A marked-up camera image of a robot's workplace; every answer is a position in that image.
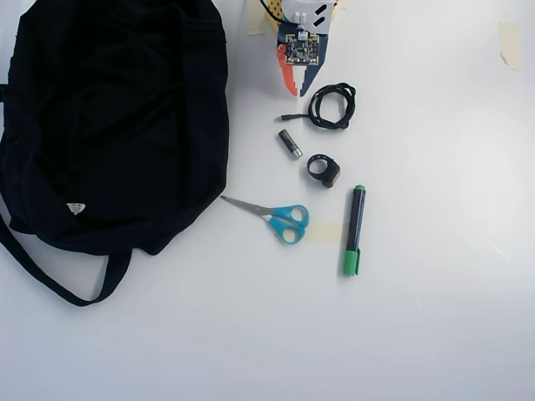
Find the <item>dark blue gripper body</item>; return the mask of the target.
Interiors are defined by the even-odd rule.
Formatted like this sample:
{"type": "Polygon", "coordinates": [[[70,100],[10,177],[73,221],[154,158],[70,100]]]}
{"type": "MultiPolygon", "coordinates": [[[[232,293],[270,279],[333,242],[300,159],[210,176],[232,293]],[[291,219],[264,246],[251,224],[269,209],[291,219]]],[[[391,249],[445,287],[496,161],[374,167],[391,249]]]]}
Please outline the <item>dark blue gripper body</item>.
{"type": "Polygon", "coordinates": [[[308,32],[308,39],[316,38],[318,46],[326,47],[329,42],[330,20],[307,20],[305,23],[298,23],[297,26],[292,24],[280,24],[278,28],[278,41],[286,43],[286,36],[293,34],[296,38],[300,31],[308,32]]]}

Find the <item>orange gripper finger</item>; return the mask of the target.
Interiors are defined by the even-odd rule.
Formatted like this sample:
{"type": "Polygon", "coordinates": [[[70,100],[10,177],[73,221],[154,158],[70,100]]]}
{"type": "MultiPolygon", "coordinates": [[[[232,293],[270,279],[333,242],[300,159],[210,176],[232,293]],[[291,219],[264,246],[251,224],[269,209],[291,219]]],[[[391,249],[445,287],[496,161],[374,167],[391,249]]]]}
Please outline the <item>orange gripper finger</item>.
{"type": "Polygon", "coordinates": [[[288,89],[288,92],[294,96],[299,97],[300,92],[298,87],[296,86],[296,81],[294,78],[294,65],[291,63],[287,63],[287,56],[286,56],[286,50],[287,50],[287,44],[280,43],[277,46],[277,60],[279,68],[281,69],[282,75],[283,75],[283,81],[288,89]]]}

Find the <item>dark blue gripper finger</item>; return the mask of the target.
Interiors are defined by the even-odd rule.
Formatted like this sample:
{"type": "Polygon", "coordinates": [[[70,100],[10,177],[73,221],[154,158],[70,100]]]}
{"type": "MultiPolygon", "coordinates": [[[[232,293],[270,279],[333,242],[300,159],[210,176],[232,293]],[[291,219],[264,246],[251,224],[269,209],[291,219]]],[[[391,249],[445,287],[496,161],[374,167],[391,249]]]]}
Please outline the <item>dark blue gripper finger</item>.
{"type": "Polygon", "coordinates": [[[313,81],[318,75],[319,70],[323,67],[329,42],[329,36],[321,34],[318,40],[318,64],[309,65],[304,72],[303,84],[299,92],[300,97],[304,97],[310,89],[313,81]]]}

